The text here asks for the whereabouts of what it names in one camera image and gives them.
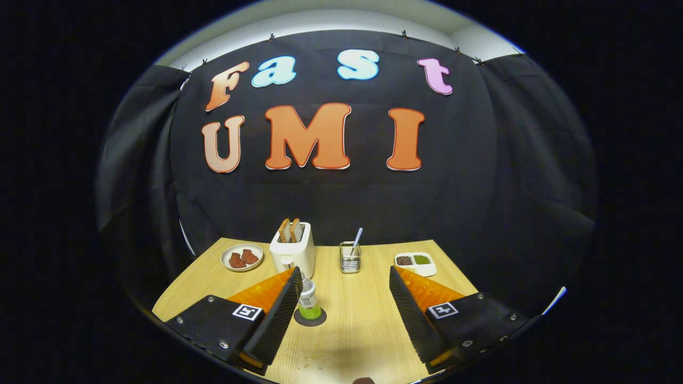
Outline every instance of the blue letter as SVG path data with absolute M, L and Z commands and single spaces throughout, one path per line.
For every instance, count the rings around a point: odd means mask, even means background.
M 273 83 L 289 83 L 296 77 L 296 72 L 294 72 L 295 61 L 292 56 L 280 56 L 266 61 L 258 67 L 261 72 L 252 78 L 251 84 L 259 88 Z
M 347 49 L 337 56 L 337 60 L 341 64 L 337 73 L 344 80 L 368 80 L 377 76 L 380 71 L 375 64 L 380 61 L 380 57 L 374 51 Z

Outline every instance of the green liquid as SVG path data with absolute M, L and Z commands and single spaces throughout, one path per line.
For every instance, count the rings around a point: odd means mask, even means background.
M 301 306 L 301 304 L 299 304 L 298 307 L 301 316 L 308 320 L 315 320 L 322 316 L 322 310 L 318 306 L 315 306 L 313 308 L 304 308 Z

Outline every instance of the wooden table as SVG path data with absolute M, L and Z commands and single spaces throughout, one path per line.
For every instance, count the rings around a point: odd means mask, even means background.
M 264 260 L 255 269 L 240 273 L 225 268 L 221 254 L 240 243 L 249 242 L 218 240 L 164 291 L 152 312 L 167 321 L 208 294 L 228 298 L 276 273 L 267 243 L 253 243 L 264 251 Z M 429 376 L 389 291 L 393 257 L 427 252 L 438 269 L 430 279 L 466 296 L 477 289 L 434 241 L 361 247 L 361 270 L 349 274 L 339 268 L 339 247 L 316 247 L 312 280 L 327 320 L 317 327 L 304 327 L 292 319 L 266 371 L 268 380 L 351 384 L 370 377 L 377 384 L 396 384 Z

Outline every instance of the white toaster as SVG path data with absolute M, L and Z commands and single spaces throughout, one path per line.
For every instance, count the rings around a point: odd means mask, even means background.
M 270 242 L 270 254 L 278 273 L 286 269 L 299 267 L 305 277 L 313 277 L 316 267 L 316 249 L 313 244 L 311 224 L 300 222 L 303 227 L 303 235 L 298 243 L 280 243 L 280 233 L 275 232 L 273 241 Z

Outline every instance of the steak piece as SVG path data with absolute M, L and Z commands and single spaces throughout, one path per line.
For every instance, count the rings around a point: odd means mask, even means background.
M 251 265 L 258 261 L 258 257 L 251 252 L 251 249 L 245 249 L 242 252 L 242 260 Z
M 240 258 L 240 254 L 237 252 L 233 252 L 232 256 L 230 256 L 230 266 L 233 268 L 244 268 L 247 265 L 245 264 L 244 260 Z

